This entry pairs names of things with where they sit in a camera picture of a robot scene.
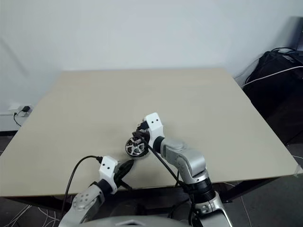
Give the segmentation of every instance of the floor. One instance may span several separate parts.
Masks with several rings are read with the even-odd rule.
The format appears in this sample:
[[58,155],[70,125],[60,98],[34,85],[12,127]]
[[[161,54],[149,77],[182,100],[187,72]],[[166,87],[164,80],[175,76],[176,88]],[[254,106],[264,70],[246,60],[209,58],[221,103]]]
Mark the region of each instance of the floor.
[[[0,137],[0,155],[12,137]],[[303,157],[303,144],[293,144],[287,147],[294,156]],[[303,159],[295,158],[303,166]],[[176,202],[175,198],[150,198],[144,200],[144,205],[148,208],[157,206],[170,206]],[[8,224],[25,204],[0,198],[0,227],[8,227]],[[113,213],[111,209],[114,204],[107,204],[101,207],[96,217],[108,216]],[[303,175],[289,176],[277,179],[264,185],[242,198],[235,199],[232,203],[224,205],[232,220],[234,227],[249,227],[250,222],[253,227],[302,227],[303,226]],[[174,218],[186,222],[189,205],[184,204],[175,211]],[[54,217],[54,212],[49,211],[49,215]],[[33,227],[58,226],[58,222],[50,222],[53,219],[47,218],[37,207],[29,208],[14,226]]]

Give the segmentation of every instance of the cable on floor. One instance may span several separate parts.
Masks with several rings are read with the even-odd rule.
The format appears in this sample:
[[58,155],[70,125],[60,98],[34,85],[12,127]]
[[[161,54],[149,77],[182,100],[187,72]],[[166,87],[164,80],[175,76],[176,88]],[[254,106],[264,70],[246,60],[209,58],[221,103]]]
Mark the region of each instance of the cable on floor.
[[50,225],[52,222],[53,222],[53,224],[55,223],[55,221],[56,220],[51,220],[50,222],[48,222],[47,224],[46,224],[46,226],[45,227],[47,227],[48,225]]
[[42,227],[45,227],[45,224],[46,224],[47,220],[48,220],[48,210],[46,210],[46,219],[45,219]]
[[301,159],[303,159],[303,157],[300,157],[300,156],[295,156],[295,155],[293,155],[293,157],[298,157],[298,158],[301,158]]
[[[235,187],[235,185],[233,185],[232,183],[227,183],[227,182],[223,182],[223,183],[225,183],[225,184],[227,184],[227,185],[230,185],[230,186]],[[246,207],[245,207],[245,204],[244,204],[244,201],[243,201],[242,196],[241,196],[240,198],[241,198],[241,200],[242,200],[242,204],[243,204],[243,207],[244,207],[244,210],[245,210],[245,213],[246,213],[246,216],[247,216],[248,222],[250,223],[250,227],[252,227],[252,225],[251,225],[251,221],[250,221],[250,216],[248,215],[248,212],[247,212],[247,209],[246,209]]]
[[53,219],[53,226],[52,227],[54,227],[55,223],[56,223],[56,211],[53,212],[53,217],[54,217],[54,219]]
[[241,200],[242,200],[242,204],[243,204],[243,207],[244,207],[245,212],[246,212],[246,215],[247,215],[248,222],[250,223],[250,227],[252,227],[251,221],[250,221],[250,216],[248,215],[248,212],[247,212],[247,210],[246,210],[246,207],[245,207],[245,204],[244,204],[244,201],[243,201],[242,196],[241,196]]
[[248,82],[248,83],[245,83],[244,85],[242,85],[241,88],[245,87],[245,86],[248,85],[248,84],[251,84],[251,83],[253,83],[253,82],[256,82],[256,81],[258,81],[258,80],[265,79],[265,78],[274,76],[274,75],[276,75],[276,74],[279,74],[279,73],[282,73],[282,72],[286,72],[286,71],[289,71],[289,70],[298,69],[298,68],[303,68],[303,66],[292,67],[292,68],[289,68],[289,69],[286,69],[286,70],[282,70],[282,71],[279,71],[279,72],[275,72],[275,73],[270,74],[270,75],[268,75],[268,76],[264,76],[264,77],[261,77],[261,78],[258,78],[258,79],[254,79],[254,80],[252,80],[251,82]]
[[38,207],[38,210],[39,210],[41,213],[45,214],[48,218],[50,218],[50,219],[55,219],[54,217],[48,215],[48,212],[45,213],[41,208]]
[[18,221],[18,219],[20,217],[22,217],[22,215],[25,212],[27,212],[28,209],[30,209],[31,207],[32,207],[31,205],[26,205],[24,208],[21,209],[21,211],[7,225],[5,225],[3,227],[8,227],[8,226],[13,227],[16,224],[16,222]]

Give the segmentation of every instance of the power outlet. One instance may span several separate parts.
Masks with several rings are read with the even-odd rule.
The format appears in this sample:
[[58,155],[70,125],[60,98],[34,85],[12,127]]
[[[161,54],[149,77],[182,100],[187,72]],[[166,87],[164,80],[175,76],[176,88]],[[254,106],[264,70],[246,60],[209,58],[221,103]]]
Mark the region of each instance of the power outlet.
[[32,112],[32,109],[33,109],[32,105],[28,105],[30,107],[30,110],[27,113],[25,113],[25,112],[21,111],[25,106],[27,106],[27,105],[13,104],[9,107],[8,111],[12,115],[14,115],[14,113],[19,113],[18,117],[25,117],[25,116],[28,116]]

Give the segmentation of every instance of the table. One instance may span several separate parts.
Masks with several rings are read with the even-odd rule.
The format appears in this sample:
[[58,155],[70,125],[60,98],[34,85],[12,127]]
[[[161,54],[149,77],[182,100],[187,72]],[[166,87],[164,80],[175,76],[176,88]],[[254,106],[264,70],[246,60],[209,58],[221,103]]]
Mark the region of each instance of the table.
[[[64,194],[87,155],[127,160],[126,141],[153,112],[167,137],[201,151],[213,183],[252,180],[222,194],[224,201],[268,178],[303,172],[224,69],[68,71],[0,157],[0,196]],[[98,180],[98,168],[84,161],[70,193]],[[175,184],[153,154],[138,160],[125,182],[135,189]]]

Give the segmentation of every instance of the black cable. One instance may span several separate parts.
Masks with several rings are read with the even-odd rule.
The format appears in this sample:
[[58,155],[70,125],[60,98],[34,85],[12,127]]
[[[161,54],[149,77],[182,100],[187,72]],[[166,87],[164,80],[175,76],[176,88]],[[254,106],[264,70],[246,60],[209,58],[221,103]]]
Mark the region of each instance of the black cable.
[[[179,179],[179,171],[177,172],[177,178]],[[177,181],[176,184],[175,184],[175,187],[177,187],[179,184],[179,182]]]
[[177,176],[174,174],[174,172],[171,170],[171,168],[163,161],[163,159],[158,155],[158,153],[146,142],[146,140],[143,138],[143,136],[140,135],[140,131],[135,132],[136,135],[141,139],[141,141],[149,148],[149,150],[152,151],[152,153],[157,157],[157,159],[165,166],[165,168],[170,172],[170,174],[174,177],[174,179],[181,185],[183,182],[179,181]]
[[296,50],[295,48],[292,48],[292,47],[277,47],[277,48],[272,49],[270,52],[275,51],[275,50],[280,50],[280,49],[289,49],[292,51]]
[[19,126],[21,127],[21,124],[19,124],[19,123],[16,121],[16,119],[15,119],[15,116],[18,115],[19,113],[14,113],[14,121],[16,122],[17,125],[19,125]]
[[68,183],[67,183],[66,190],[65,190],[65,194],[64,194],[63,204],[62,204],[62,208],[61,208],[60,221],[61,221],[62,218],[63,218],[64,207],[65,207],[65,204],[66,204],[66,199],[67,199],[68,191],[69,191],[70,186],[71,186],[72,178],[74,177],[74,174],[75,174],[75,172],[76,172],[78,166],[80,165],[80,163],[81,163],[83,160],[85,160],[85,159],[87,159],[87,158],[90,158],[90,157],[93,157],[93,158],[95,158],[95,159],[97,159],[97,160],[100,159],[100,157],[94,156],[94,155],[86,156],[86,157],[82,158],[82,159],[76,164],[76,166],[74,167],[74,170],[73,170],[72,173],[71,173],[71,176],[70,176],[70,179],[69,179],[69,181],[68,181]]
[[193,213],[193,206],[190,206],[189,214],[188,214],[188,224],[191,226],[191,215]]
[[168,216],[167,216],[167,218],[172,218],[172,215],[173,215],[174,211],[175,211],[179,206],[181,206],[182,204],[184,204],[184,203],[186,203],[186,202],[188,202],[188,201],[189,201],[189,199],[184,200],[184,201],[181,201],[181,202],[179,202],[179,203],[173,205],[171,211],[169,212],[169,214],[168,214]]

